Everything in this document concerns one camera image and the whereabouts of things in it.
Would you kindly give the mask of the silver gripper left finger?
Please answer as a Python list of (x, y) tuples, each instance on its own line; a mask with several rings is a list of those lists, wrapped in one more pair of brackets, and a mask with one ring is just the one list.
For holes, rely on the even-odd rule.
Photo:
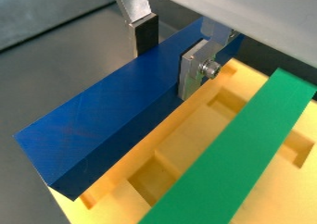
[(159, 44), (159, 16), (148, 0), (115, 0), (128, 29), (134, 57)]

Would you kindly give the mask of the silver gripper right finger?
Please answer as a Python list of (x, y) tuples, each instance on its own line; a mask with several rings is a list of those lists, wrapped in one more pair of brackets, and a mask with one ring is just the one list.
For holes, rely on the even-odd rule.
[(205, 79), (214, 79), (225, 63), (239, 50), (239, 32), (210, 18), (203, 18), (203, 38), (179, 60), (178, 97), (187, 100)]

